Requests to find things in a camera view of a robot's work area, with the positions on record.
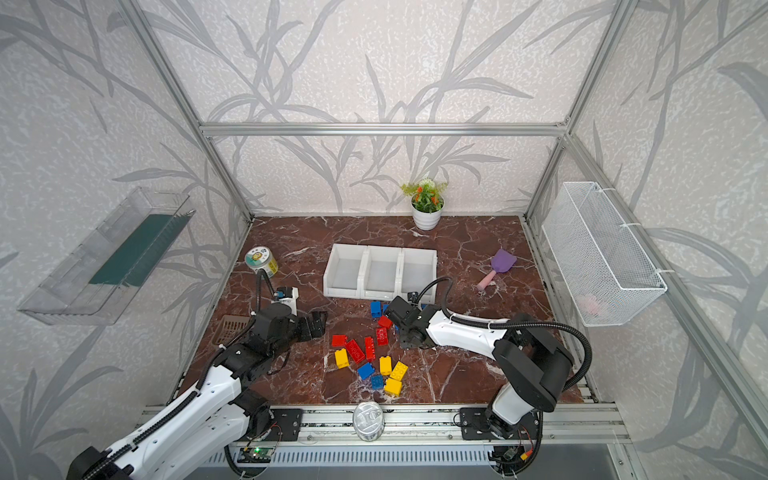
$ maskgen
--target pink spatula handle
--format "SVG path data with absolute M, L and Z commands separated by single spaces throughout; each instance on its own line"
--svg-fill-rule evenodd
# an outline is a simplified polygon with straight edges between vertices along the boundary
M 488 286 L 488 284 L 493 280 L 493 277 L 496 276 L 496 270 L 491 270 L 491 272 L 485 276 L 484 279 L 480 280 L 480 283 L 477 284 L 475 287 L 476 289 L 483 291 Z

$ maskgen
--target spatula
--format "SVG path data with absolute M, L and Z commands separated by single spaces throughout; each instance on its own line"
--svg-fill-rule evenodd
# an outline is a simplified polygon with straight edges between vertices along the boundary
M 506 272 L 512 268 L 512 265 L 515 265 L 516 261 L 518 261 L 518 258 L 509 253 L 507 250 L 502 248 L 498 249 L 498 252 L 496 252 L 493 258 L 491 258 L 491 268 L 493 270 L 491 270 L 491 272 L 486 275 L 484 279 L 480 280 L 480 283 L 478 283 L 475 288 L 482 292 L 485 290 L 491 280 L 493 280 L 493 277 L 496 276 L 496 273 Z

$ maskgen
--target building block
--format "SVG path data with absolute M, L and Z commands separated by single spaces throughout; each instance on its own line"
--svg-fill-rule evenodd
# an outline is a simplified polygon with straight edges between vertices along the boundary
M 373 337 L 366 337 L 366 360 L 372 362 L 376 359 L 376 351 L 373 348 Z
M 336 351 L 336 366 L 338 366 L 339 369 L 349 366 L 349 358 L 346 356 L 346 350 L 341 349 Z
M 331 346 L 344 346 L 346 344 L 346 335 L 334 335 L 331 337 Z
M 355 363 L 360 363 L 362 359 L 366 358 L 365 353 L 362 352 L 360 345 L 355 340 L 350 340 L 346 343 L 346 351 L 349 352 Z
M 373 365 L 370 363 L 366 363 L 365 365 L 360 366 L 357 369 L 358 374 L 360 374 L 360 378 L 365 380 L 371 375 L 373 375 L 374 372 L 376 372 L 376 369 L 373 368 Z
M 397 380 L 394 380 L 392 378 L 388 378 L 386 380 L 386 385 L 384 385 L 384 391 L 392 396 L 400 396 L 400 391 L 402 390 L 402 382 L 398 382 Z
M 382 303 L 378 300 L 371 302 L 371 316 L 375 319 L 382 315 Z
M 381 345 L 389 345 L 389 337 L 386 335 L 386 328 L 381 327 L 376 329 L 376 343 Z
M 389 374 L 389 378 L 401 381 L 402 377 L 406 374 L 407 371 L 408 371 L 408 366 L 405 363 L 397 362 L 397 365 L 395 365 L 394 370 L 392 371 L 392 373 Z
M 371 377 L 371 386 L 374 390 L 381 390 L 384 388 L 384 377 L 376 373 Z
M 392 357 L 383 356 L 379 357 L 379 371 L 382 375 L 389 375 L 392 373 Z
M 388 329 L 392 325 L 392 320 L 390 320 L 387 315 L 382 315 L 382 317 L 379 319 L 379 326 L 383 326 L 384 328 Z

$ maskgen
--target wallpaper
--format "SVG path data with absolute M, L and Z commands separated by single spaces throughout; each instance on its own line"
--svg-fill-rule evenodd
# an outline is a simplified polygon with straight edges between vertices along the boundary
M 765 393 L 767 14 L 635 12 L 577 132 Z
M 564 181 L 585 181 L 566 152 L 530 224 L 566 315 L 590 340 L 588 380 L 619 405 L 648 478 L 768 478 L 768 458 L 667 306 L 656 300 L 623 326 L 587 329 L 576 312 L 541 224 Z
M 409 213 L 399 185 L 424 176 L 449 182 L 446 214 L 520 214 L 554 147 L 553 137 L 217 140 L 259 215 Z M 422 160 L 411 162 L 410 150 Z
M 247 225 L 111 2 L 0 4 L 0 478 L 62 478 L 165 403 Z M 197 210 L 113 326 L 16 309 L 135 187 Z
M 141 0 L 204 121 L 563 121 L 614 0 Z

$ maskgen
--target gray floor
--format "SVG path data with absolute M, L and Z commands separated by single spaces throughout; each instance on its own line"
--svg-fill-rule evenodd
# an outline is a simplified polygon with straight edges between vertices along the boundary
M 187 480 L 234 480 L 228 468 L 198 468 Z M 497 480 L 490 467 L 268 468 L 259 480 Z M 605 445 L 542 445 L 518 478 L 618 480 Z

